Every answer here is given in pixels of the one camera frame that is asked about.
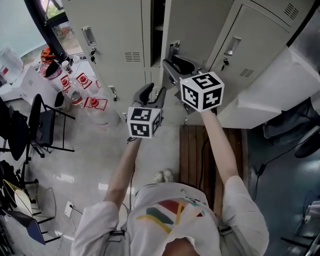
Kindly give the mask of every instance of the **wooden floor mat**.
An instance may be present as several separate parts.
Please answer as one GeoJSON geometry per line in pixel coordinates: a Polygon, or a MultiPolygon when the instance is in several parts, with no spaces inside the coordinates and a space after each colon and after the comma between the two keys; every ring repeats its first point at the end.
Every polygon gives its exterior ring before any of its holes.
{"type": "MultiPolygon", "coordinates": [[[[242,177],[243,156],[241,130],[223,130],[229,139],[235,154],[239,175],[242,177]]],[[[204,146],[204,142],[207,139],[208,134],[204,126],[183,125],[180,127],[179,182],[200,188],[205,193],[210,208],[216,215],[220,216],[224,186],[218,171],[216,171],[217,167],[210,142],[208,141],[204,146]]]]}

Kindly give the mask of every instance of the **white shoe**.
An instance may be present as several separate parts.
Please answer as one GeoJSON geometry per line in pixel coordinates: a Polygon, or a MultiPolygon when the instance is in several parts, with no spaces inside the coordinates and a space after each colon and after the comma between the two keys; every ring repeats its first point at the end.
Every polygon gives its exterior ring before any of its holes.
{"type": "Polygon", "coordinates": [[[164,182],[164,172],[158,171],[153,177],[153,183],[162,183],[164,182]]]}
{"type": "Polygon", "coordinates": [[[174,174],[172,173],[172,171],[170,169],[166,169],[163,172],[163,178],[164,178],[165,182],[175,182],[174,174]]]}

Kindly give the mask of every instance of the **sleeve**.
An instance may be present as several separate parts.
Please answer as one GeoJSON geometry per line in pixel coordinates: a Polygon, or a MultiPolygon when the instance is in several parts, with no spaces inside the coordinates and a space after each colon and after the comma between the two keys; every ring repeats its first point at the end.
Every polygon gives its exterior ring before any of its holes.
{"type": "Polygon", "coordinates": [[[226,181],[222,205],[223,222],[240,230],[254,255],[263,255],[269,243],[266,221],[239,176],[226,181]]]}
{"type": "Polygon", "coordinates": [[[97,256],[103,236],[117,228],[119,209],[114,202],[103,201],[84,209],[71,245],[71,256],[97,256]]]}

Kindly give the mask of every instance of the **orange object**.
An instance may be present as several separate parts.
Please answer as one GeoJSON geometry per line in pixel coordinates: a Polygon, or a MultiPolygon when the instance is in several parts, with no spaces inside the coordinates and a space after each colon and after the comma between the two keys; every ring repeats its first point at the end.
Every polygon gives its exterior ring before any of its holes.
{"type": "Polygon", "coordinates": [[[51,49],[49,47],[44,48],[41,53],[41,61],[43,63],[49,63],[56,59],[54,54],[51,54],[51,49]]]}

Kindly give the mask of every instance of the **key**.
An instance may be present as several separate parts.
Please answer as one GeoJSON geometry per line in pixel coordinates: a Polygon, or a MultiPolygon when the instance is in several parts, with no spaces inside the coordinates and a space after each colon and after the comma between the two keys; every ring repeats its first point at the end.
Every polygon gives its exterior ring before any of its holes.
{"type": "Polygon", "coordinates": [[[92,51],[90,52],[90,55],[91,55],[91,56],[94,55],[94,54],[96,53],[96,50],[97,50],[97,48],[92,47],[92,51]]]}
{"type": "Polygon", "coordinates": [[[91,56],[91,61],[94,63],[94,64],[96,64],[96,58],[95,58],[95,56],[91,56]]]}
{"type": "Polygon", "coordinates": [[[226,65],[226,66],[229,66],[229,61],[227,59],[224,59],[223,60],[223,64],[226,65]]]}

